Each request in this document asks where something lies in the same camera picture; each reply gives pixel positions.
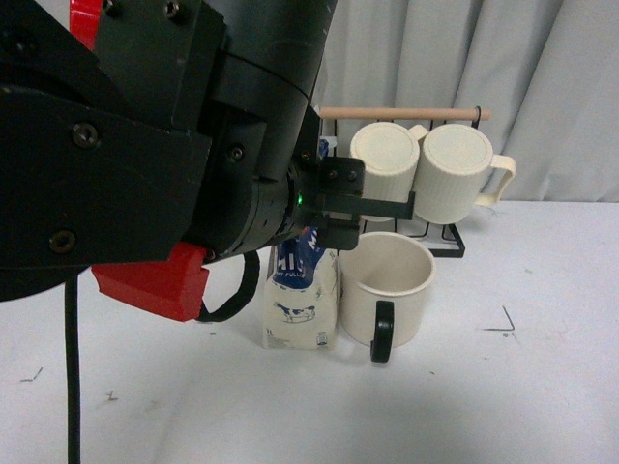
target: mug handle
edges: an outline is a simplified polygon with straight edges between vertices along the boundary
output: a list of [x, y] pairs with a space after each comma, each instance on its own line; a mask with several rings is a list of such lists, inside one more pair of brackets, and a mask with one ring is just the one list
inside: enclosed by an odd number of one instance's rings
[[413, 138], [417, 140], [419, 143], [422, 143], [424, 141], [424, 138], [426, 138], [426, 135], [429, 134], [429, 130], [427, 130], [421, 124], [418, 124], [417, 126], [413, 126], [408, 131], [413, 135]]
[[394, 302], [376, 302], [374, 340], [369, 344], [369, 356], [373, 363], [386, 364], [391, 355], [394, 340]]
[[503, 179], [499, 183], [499, 188], [495, 193], [480, 193], [475, 200], [476, 205], [481, 206], [492, 206], [499, 202], [501, 199], [501, 195], [503, 194], [503, 190], [509, 182], [512, 181], [516, 174], [516, 162], [513, 158], [504, 157], [503, 155], [494, 155], [492, 157], [492, 161], [490, 162], [490, 167], [494, 167], [496, 169], [504, 169], [505, 174], [503, 174]]

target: white mug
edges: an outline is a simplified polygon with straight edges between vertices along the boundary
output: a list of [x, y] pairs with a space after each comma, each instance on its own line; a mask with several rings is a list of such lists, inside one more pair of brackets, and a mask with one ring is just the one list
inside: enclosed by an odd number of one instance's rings
[[[362, 197], [408, 202], [419, 153], [417, 138], [398, 124], [373, 123], [358, 130], [350, 142], [350, 156], [366, 165]], [[390, 218], [363, 216], [363, 219]]]
[[[392, 346], [403, 345], [419, 330], [436, 275], [434, 257], [415, 239], [370, 232], [359, 237], [356, 248], [339, 254], [339, 264], [341, 324], [355, 340], [382, 351], [386, 359], [377, 361], [372, 353], [372, 360], [385, 363]], [[377, 317], [383, 302], [393, 304], [391, 339], [387, 339], [388, 346], [374, 347], [379, 326], [389, 324]]]
[[[474, 205], [497, 203], [516, 174], [514, 159], [494, 155], [487, 137], [469, 126], [446, 124], [430, 132], [415, 126], [411, 133], [422, 144], [413, 181], [415, 213], [428, 222], [453, 224]], [[490, 168], [505, 174], [497, 192], [480, 193]]]

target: screw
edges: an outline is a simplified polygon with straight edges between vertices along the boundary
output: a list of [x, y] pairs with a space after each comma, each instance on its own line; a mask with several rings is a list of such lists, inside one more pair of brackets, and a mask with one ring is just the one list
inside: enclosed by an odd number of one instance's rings
[[67, 254], [75, 247], [75, 235], [69, 230], [59, 230], [49, 239], [49, 249], [57, 254]]
[[39, 51], [35, 36], [23, 27], [9, 27], [2, 31], [2, 47], [22, 60], [34, 58]]
[[89, 123], [76, 123], [72, 128], [71, 137], [79, 148], [93, 148], [99, 142], [97, 130]]
[[102, 10], [109, 17], [118, 17], [123, 12], [120, 0], [103, 0]]
[[243, 147], [240, 145], [233, 145], [228, 149], [228, 158], [231, 161], [238, 162], [243, 159], [244, 155], [245, 153], [243, 153]]
[[185, 8], [178, 1], [165, 2], [163, 15], [172, 22], [181, 22], [184, 18]]
[[204, 255], [206, 261], [213, 261], [216, 257], [217, 255], [214, 250], [206, 248], [206, 255]]

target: red bracket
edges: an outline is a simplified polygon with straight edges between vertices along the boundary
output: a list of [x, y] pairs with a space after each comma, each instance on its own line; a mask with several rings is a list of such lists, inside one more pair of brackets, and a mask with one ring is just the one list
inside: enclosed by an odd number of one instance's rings
[[195, 319], [209, 272], [206, 249], [181, 242], [167, 261], [93, 266], [101, 293], [175, 321]]
[[69, 30], [89, 50], [95, 48], [101, 0], [71, 0]]

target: cow illustration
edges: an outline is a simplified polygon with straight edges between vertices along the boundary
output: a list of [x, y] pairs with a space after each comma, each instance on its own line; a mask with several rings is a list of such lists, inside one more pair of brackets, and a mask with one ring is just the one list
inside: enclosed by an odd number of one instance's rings
[[316, 317], [315, 306], [308, 306], [302, 309], [293, 309], [291, 307], [286, 307], [281, 303], [274, 303], [273, 306], [276, 306], [283, 311], [283, 314], [286, 316], [286, 322], [289, 324], [308, 322]]

